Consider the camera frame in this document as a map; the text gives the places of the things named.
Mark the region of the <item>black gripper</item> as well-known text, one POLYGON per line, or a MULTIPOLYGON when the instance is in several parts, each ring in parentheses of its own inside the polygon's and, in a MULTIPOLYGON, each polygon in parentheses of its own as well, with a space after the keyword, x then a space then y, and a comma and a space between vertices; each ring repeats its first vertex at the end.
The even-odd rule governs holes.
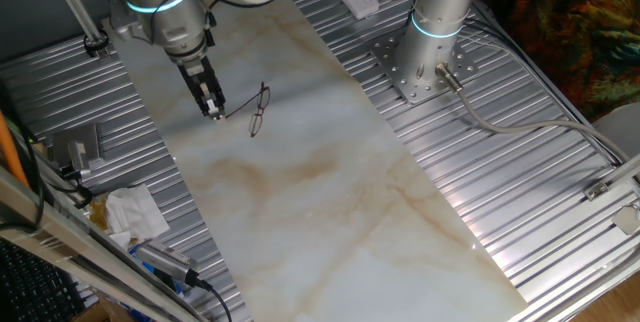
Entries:
POLYGON ((178 68, 202 114, 214 120, 224 118, 226 99, 209 59, 203 56, 186 61, 178 68))

